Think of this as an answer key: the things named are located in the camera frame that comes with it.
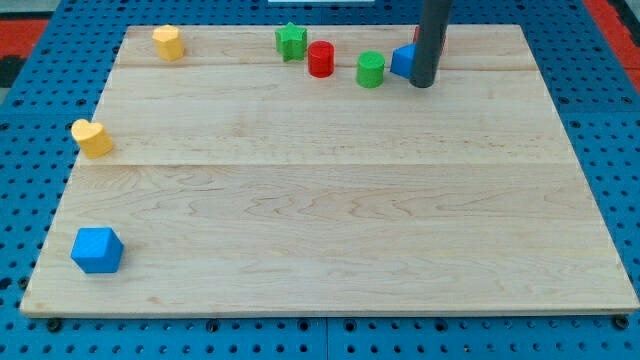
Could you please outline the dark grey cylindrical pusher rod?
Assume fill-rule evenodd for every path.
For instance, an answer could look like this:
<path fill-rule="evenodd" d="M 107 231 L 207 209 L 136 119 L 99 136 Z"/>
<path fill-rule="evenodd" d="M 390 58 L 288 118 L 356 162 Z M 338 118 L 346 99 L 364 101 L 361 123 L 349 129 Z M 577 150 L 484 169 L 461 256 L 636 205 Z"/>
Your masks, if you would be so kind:
<path fill-rule="evenodd" d="M 452 0 L 423 2 L 409 77 L 414 87 L 429 88 L 435 82 L 452 5 Z"/>

